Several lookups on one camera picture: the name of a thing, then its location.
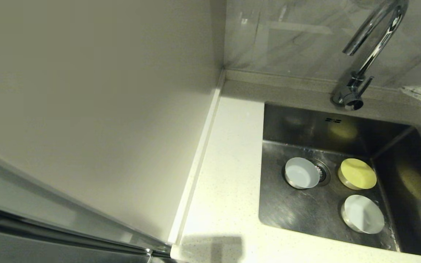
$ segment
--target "wall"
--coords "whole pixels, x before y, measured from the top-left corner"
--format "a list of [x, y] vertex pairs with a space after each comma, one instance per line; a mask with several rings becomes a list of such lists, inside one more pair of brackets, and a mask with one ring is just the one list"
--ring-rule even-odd
[[[340, 80], [354, 57], [344, 46], [381, 0], [229, 0], [225, 66], [294, 77]], [[398, 31], [367, 72], [373, 85], [421, 86], [421, 0], [411, 0]]]
[[0, 162], [167, 240], [223, 64], [224, 0], [0, 0]]

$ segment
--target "stainless steel sink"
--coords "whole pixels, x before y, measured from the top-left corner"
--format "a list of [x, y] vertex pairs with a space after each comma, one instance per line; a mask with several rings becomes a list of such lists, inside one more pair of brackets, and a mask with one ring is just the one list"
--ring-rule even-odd
[[[321, 182], [291, 187], [284, 165], [311, 160]], [[351, 190], [337, 177], [345, 158], [367, 162], [378, 175], [369, 190]], [[357, 233], [339, 210], [350, 195], [376, 202], [386, 225], [375, 235]], [[259, 219], [262, 223], [349, 243], [421, 255], [421, 137], [409, 125], [299, 108], [265, 105]]]

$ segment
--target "speckled countertop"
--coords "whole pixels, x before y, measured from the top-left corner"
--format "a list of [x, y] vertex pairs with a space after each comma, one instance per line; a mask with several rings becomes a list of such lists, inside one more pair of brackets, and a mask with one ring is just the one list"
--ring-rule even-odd
[[[421, 256], [273, 228], [259, 221], [264, 101], [336, 112], [327, 93], [227, 80], [181, 242], [172, 247], [172, 257], [189, 263], [421, 263]], [[345, 113], [413, 124], [421, 130], [420, 104], [365, 98], [363, 109]]]

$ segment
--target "marble wall tile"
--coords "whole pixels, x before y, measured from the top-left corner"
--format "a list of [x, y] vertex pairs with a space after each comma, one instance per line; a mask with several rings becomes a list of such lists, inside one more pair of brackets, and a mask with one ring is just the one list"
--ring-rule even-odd
[[[381, 0], [227, 0], [225, 66], [277, 75], [344, 80], [388, 22], [353, 57], [344, 46]], [[367, 72], [373, 85], [421, 86], [421, 0]]]

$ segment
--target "chrome faucet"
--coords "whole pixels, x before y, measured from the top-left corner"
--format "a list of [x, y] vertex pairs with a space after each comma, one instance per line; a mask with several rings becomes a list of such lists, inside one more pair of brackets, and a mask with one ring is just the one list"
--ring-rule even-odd
[[343, 52], [349, 56], [353, 56], [357, 52], [358, 48], [361, 47], [384, 17], [386, 17], [389, 13], [394, 12], [386, 30], [384, 31], [384, 35], [376, 44], [376, 47], [374, 47], [371, 53], [367, 56], [363, 65], [358, 71], [352, 72], [352, 78], [348, 84], [339, 87], [336, 93], [332, 96], [331, 100], [334, 104], [344, 106], [347, 110], [358, 110], [363, 106], [361, 95], [365, 92], [366, 88], [368, 88], [374, 78], [373, 76], [369, 77], [363, 88], [359, 90], [359, 87], [365, 80], [365, 73], [386, 46], [394, 32], [396, 32], [402, 22], [402, 19], [404, 18], [404, 15], [406, 14], [408, 5], [408, 0], [385, 0], [379, 7], [373, 10], [352, 37], [343, 50]]

